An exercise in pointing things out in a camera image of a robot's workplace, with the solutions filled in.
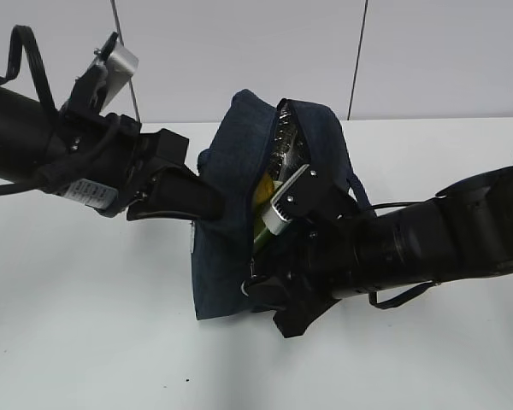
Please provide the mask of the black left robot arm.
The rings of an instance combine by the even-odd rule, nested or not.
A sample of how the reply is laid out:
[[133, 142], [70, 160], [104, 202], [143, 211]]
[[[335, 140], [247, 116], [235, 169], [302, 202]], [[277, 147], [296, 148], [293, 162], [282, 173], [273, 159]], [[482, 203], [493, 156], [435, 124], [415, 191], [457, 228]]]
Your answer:
[[135, 119], [64, 108], [51, 124], [41, 104], [0, 87], [1, 195], [40, 190], [107, 218], [217, 220], [222, 194], [186, 166], [187, 138], [142, 132]]

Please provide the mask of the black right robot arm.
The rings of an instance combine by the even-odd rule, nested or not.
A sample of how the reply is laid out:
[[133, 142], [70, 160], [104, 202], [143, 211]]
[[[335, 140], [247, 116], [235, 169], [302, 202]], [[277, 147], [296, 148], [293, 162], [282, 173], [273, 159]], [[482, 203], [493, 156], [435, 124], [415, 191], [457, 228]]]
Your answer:
[[513, 166], [379, 216], [304, 167], [279, 209], [288, 227], [257, 253], [242, 290], [274, 312], [283, 337], [352, 296], [386, 310], [440, 284], [513, 273]]

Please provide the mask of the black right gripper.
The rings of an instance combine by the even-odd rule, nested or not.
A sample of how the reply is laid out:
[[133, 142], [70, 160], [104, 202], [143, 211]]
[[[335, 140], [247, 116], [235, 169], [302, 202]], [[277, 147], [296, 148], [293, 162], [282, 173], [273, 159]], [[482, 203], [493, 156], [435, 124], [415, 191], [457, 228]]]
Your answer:
[[253, 255], [243, 293], [252, 312], [276, 312], [273, 322], [284, 338], [302, 336], [339, 300], [365, 295], [357, 275], [354, 234], [349, 229], [366, 213], [316, 215], [294, 220], [278, 238]]

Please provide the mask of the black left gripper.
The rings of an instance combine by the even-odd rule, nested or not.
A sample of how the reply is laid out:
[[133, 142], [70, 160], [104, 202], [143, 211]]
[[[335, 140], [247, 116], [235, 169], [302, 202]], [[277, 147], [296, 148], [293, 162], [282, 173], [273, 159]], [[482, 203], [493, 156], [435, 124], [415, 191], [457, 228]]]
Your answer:
[[185, 166], [188, 140], [125, 115], [63, 110], [39, 133], [39, 189], [105, 217], [218, 220], [221, 193]]

